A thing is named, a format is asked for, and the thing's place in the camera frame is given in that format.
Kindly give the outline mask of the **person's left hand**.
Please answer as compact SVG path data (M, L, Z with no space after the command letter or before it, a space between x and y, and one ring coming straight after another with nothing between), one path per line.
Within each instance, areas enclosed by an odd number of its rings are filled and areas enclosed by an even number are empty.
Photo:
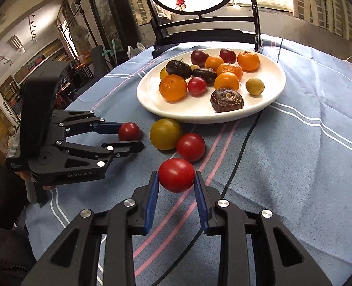
M15 172L19 177L21 177L25 182L31 182L31 173L28 171ZM44 190L53 190L56 186L43 186Z

